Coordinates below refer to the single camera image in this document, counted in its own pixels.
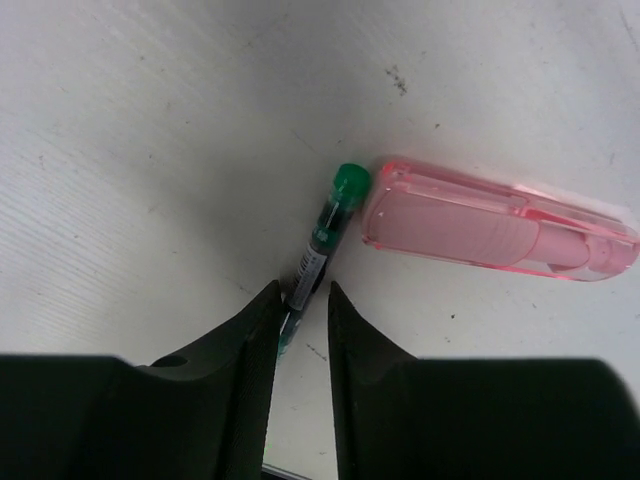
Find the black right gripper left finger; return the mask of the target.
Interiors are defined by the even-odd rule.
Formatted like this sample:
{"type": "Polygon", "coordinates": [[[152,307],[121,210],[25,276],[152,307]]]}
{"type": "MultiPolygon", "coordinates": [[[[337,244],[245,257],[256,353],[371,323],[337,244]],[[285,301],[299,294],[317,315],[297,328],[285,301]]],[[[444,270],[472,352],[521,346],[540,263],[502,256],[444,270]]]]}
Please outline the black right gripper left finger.
{"type": "Polygon", "coordinates": [[[148,366],[113,356],[1,359],[5,479],[257,479],[281,291],[148,366]]]}

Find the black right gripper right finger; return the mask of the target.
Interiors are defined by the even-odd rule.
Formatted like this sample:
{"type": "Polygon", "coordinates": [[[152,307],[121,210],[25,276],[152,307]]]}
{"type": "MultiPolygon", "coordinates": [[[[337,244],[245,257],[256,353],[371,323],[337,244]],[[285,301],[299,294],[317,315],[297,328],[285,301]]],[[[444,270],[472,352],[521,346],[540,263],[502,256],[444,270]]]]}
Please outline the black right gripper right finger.
{"type": "Polygon", "coordinates": [[[328,299],[342,479],[635,479],[639,414],[589,358],[420,359],[328,299]]]}

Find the green ink pen refill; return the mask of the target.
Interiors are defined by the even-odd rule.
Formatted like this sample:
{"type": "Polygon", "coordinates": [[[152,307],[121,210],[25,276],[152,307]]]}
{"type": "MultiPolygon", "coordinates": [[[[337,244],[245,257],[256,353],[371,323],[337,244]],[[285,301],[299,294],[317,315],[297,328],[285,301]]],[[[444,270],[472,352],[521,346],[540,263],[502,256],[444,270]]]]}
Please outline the green ink pen refill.
{"type": "Polygon", "coordinates": [[[364,167],[345,163],[338,168],[298,264],[291,287],[284,297],[284,317],[278,344],[279,358],[285,354],[293,340],[349,222],[363,204],[370,187],[371,175],[364,167]]]}

